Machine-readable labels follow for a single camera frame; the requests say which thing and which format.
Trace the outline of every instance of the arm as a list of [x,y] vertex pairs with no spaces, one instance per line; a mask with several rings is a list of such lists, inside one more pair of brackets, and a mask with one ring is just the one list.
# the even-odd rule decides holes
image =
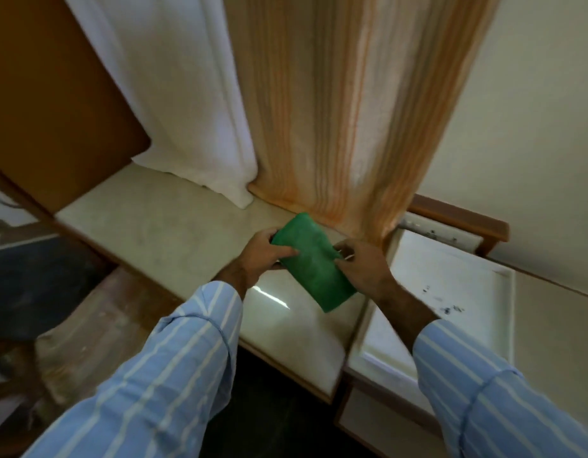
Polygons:
[[257,233],[214,280],[161,318],[141,352],[73,406],[24,455],[197,456],[208,421],[229,402],[242,299],[279,258],[276,229]]
[[535,392],[521,373],[397,284],[379,248],[347,240],[337,260],[412,353],[419,388],[452,457],[584,457],[588,429]]

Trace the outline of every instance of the brown curtain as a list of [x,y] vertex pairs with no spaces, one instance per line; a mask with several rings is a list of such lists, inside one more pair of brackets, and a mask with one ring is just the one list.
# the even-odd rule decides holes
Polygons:
[[379,244],[430,164],[496,0],[224,0],[258,197]]

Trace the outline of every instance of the sleeve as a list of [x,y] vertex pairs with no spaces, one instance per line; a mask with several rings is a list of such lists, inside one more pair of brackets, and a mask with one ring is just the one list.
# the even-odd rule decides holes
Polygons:
[[452,457],[588,458],[588,429],[454,324],[426,326],[413,359]]
[[24,456],[197,456],[208,421],[230,399],[242,305],[229,284],[201,286]]

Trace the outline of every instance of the power outlet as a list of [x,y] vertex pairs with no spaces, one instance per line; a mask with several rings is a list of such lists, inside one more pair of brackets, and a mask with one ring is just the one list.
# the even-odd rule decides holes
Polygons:
[[405,214],[399,226],[470,253],[474,253],[483,240],[476,234],[410,212]]

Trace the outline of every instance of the green cloth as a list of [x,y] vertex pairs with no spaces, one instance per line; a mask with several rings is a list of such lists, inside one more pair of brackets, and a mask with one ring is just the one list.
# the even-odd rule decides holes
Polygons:
[[279,230],[272,244],[292,246],[298,255],[281,259],[285,268],[320,304],[324,312],[334,310],[356,293],[334,259],[343,257],[307,213],[298,214]]

